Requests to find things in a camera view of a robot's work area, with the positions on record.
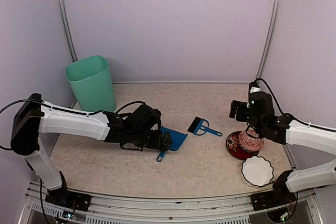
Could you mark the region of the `blue hand brush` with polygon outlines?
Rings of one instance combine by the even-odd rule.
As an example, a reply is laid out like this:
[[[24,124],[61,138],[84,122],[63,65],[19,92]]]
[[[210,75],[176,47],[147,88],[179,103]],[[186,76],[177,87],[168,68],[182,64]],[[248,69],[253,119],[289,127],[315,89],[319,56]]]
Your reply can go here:
[[[219,137],[223,136],[221,132],[211,129],[209,127],[208,120],[199,118],[198,116],[195,117],[193,122],[188,127],[187,131],[193,133],[196,136],[202,136],[205,135],[206,133],[211,133]]]

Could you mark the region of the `teal plastic waste bin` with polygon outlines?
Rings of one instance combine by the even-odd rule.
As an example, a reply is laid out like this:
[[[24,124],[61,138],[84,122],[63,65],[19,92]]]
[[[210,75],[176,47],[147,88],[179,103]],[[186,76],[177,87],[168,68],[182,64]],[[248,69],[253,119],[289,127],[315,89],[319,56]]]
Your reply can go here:
[[[115,110],[110,65],[103,56],[90,56],[70,64],[66,78],[82,110]]]

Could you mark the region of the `blue dustpan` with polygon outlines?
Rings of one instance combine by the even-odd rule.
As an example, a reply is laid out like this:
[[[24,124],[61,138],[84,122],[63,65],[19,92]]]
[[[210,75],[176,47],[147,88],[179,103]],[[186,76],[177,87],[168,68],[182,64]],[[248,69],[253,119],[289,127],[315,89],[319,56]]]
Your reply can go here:
[[[160,130],[155,130],[155,131],[158,134],[156,147],[158,147],[158,141],[159,141],[160,136],[163,134],[163,132],[170,132],[171,138],[172,138],[172,145],[169,151],[174,151],[174,152],[180,149],[180,147],[182,146],[182,144],[184,143],[185,139],[188,136],[188,134],[184,134],[184,133],[172,130],[172,129],[168,129],[166,127],[161,127]],[[166,152],[167,151],[160,151],[159,155],[156,158],[156,161],[161,162]]]

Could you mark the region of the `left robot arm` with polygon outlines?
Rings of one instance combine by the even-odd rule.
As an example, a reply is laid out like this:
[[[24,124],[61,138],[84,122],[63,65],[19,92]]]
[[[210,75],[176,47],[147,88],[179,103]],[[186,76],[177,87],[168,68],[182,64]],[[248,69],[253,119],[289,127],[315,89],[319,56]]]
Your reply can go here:
[[[73,201],[74,195],[45,152],[40,134],[84,136],[118,143],[120,147],[132,144],[136,151],[144,148],[168,151],[172,145],[170,134],[161,130],[161,112],[144,102],[130,113],[67,109],[43,101],[39,93],[21,102],[23,106],[13,120],[11,149],[24,157],[53,197],[64,206]]]

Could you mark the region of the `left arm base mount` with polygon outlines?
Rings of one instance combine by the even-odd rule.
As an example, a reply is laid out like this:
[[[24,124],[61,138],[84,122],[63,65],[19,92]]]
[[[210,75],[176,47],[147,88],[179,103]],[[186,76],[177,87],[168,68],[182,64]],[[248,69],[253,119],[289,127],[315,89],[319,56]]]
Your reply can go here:
[[[84,193],[77,193],[68,189],[62,172],[60,173],[61,187],[54,190],[47,190],[45,201],[57,206],[87,212],[91,202],[91,196]]]

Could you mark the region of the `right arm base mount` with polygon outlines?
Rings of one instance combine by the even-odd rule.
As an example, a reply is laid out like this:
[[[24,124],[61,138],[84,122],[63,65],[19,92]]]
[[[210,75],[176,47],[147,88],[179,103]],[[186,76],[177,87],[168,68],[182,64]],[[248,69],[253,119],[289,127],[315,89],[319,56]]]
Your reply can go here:
[[[273,182],[272,190],[252,194],[250,200],[253,210],[259,211],[295,202],[298,194],[290,192],[286,185],[287,178],[292,172],[293,170],[287,170],[281,173]]]

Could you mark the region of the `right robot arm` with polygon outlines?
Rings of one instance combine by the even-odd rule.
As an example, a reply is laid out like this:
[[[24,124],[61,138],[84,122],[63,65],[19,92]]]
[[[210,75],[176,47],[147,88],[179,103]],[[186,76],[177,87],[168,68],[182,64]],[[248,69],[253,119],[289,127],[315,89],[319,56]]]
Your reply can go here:
[[[303,122],[288,113],[276,116],[272,96],[268,93],[250,93],[248,102],[233,100],[229,117],[246,123],[261,138],[335,155],[335,129]],[[288,198],[289,192],[334,185],[335,160],[307,169],[283,172],[276,183],[279,185],[268,194],[273,205],[281,204]]]

